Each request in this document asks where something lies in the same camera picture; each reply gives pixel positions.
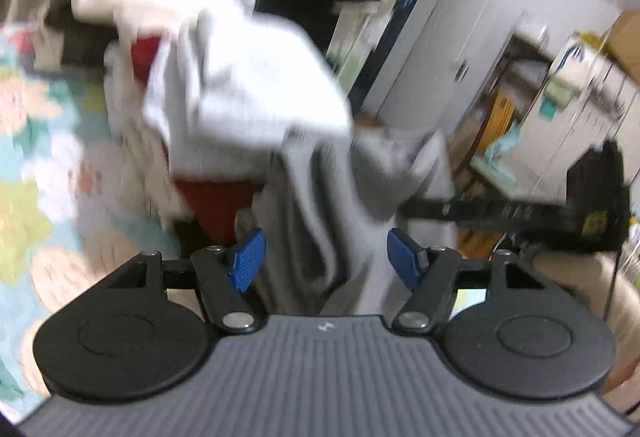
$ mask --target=yellow label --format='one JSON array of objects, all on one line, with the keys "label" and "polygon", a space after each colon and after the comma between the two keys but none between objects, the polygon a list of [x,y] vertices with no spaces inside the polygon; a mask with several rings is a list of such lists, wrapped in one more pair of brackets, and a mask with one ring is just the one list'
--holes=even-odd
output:
[{"label": "yellow label", "polygon": [[607,211],[595,211],[589,213],[582,224],[582,235],[593,237],[604,234],[607,229]]}]

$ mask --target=cabinet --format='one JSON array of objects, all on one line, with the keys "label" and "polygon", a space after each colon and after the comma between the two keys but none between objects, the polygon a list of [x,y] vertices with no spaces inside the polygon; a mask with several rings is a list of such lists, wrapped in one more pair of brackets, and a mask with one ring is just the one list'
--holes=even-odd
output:
[{"label": "cabinet", "polygon": [[590,146],[602,145],[606,138],[614,138],[622,152],[625,181],[631,183],[637,178],[640,171],[639,89],[610,62],[601,77],[604,91],[620,104],[619,118],[612,117],[591,97],[574,99],[566,109],[557,110],[549,118],[540,113],[543,95],[536,99],[520,127],[520,143],[500,159],[501,164],[517,175],[522,196],[563,201],[567,169]]},{"label": "cabinet", "polygon": [[383,99],[366,100],[366,112],[405,130],[439,127],[452,133],[495,67],[519,15],[498,0],[438,0]]}]

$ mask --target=gray fabric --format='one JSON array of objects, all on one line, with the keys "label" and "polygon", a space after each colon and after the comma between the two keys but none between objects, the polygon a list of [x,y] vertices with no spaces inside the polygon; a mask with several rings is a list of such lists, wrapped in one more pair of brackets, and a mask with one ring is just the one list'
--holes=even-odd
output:
[{"label": "gray fabric", "polygon": [[395,314],[408,292],[386,257],[386,234],[403,227],[423,245],[454,246],[451,225],[405,221],[410,197],[449,197],[442,134],[360,130],[352,141],[287,139],[242,235],[267,233],[267,260],[257,288],[272,312],[297,315]]}]

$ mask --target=round pad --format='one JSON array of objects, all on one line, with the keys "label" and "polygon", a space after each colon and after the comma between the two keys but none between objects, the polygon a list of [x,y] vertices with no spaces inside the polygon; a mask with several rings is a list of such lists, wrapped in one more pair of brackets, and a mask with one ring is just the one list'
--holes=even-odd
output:
[{"label": "round pad", "polygon": [[100,403],[170,387],[190,375],[208,348],[206,326],[196,314],[135,289],[78,298],[47,320],[33,343],[51,390]]},{"label": "round pad", "polygon": [[551,357],[571,344],[571,331],[563,324],[543,316],[517,316],[502,322],[498,339],[515,354]]},{"label": "round pad", "polygon": [[564,293],[507,290],[455,316],[442,348],[478,386],[541,401],[596,388],[613,365],[616,342]]}]

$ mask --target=colorful rug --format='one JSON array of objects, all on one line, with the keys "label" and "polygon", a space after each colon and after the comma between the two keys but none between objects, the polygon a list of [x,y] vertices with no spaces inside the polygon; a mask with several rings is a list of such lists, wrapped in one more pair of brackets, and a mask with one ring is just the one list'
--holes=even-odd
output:
[{"label": "colorful rug", "polygon": [[34,73],[33,33],[0,27],[0,411],[14,422],[48,395],[40,324],[139,251],[179,255],[122,184],[133,170],[102,82]]}]

